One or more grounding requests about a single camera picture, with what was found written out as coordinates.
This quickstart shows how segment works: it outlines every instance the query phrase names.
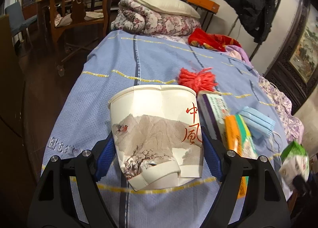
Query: green and white package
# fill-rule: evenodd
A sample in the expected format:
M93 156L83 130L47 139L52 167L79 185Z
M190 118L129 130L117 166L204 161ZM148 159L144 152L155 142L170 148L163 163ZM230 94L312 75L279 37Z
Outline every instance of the green and white package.
M294 190L293 179L297 175L302 175L305 181L309 176L309 158L306 150L297 142L290 143L282 152L282 166L279 173L288 185L290 190Z

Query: wooden chair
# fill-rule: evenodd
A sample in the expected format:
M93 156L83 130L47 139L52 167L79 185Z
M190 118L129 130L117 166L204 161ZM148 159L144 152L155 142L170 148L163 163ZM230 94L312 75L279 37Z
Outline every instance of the wooden chair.
M51 29L51 35L53 44L55 47L56 52L58 53L58 59L56 62L57 70L60 76L64 75L64 67L63 63L71 58L78 50L80 49L87 49L87 46L91 44L92 42L96 41L97 39L93 40L89 44L86 44L85 46L77 46L68 44L74 47L77 47L76 50L72 51L69 55L67 55L65 58L61 58L59 55L59 46L58 46L58 39L61 37L63 32L67 29L78 27L78 26L84 26L84 25L91 25L91 24L102 24L102 37L106 36L106 32L108 30L109 25L109 16L110 16L110 3L111 0L102 0L102 14L101 12L90 12L88 17L88 13L85 11L85 1L87 0L50 0L50 29ZM70 5L70 14L66 14L66 5ZM60 5L60 9L62 11L61 16L59 17L62 19L58 25L55 23L56 16L58 15L57 12L57 5Z

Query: blue surgical mask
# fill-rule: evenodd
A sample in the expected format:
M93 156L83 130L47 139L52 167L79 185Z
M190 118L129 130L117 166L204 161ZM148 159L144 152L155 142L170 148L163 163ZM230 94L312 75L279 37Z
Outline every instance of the blue surgical mask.
M262 136L269 138L271 136L276 124L274 120L250 107L245 107L239 114L254 138L259 139Z

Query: pillow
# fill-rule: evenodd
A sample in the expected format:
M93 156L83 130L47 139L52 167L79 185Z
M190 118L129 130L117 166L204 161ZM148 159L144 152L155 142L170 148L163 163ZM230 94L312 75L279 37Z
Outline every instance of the pillow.
M135 0L158 13L200 18L199 13L181 0Z

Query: carved wooden frame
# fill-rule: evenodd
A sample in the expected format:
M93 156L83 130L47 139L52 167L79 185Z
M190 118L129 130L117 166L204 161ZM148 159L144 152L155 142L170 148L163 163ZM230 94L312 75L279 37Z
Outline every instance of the carved wooden frame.
M300 0L289 35L280 49L276 62L265 76L291 100L292 114L307 100L318 83L318 67L306 83L290 62L303 35L310 5L310 0Z

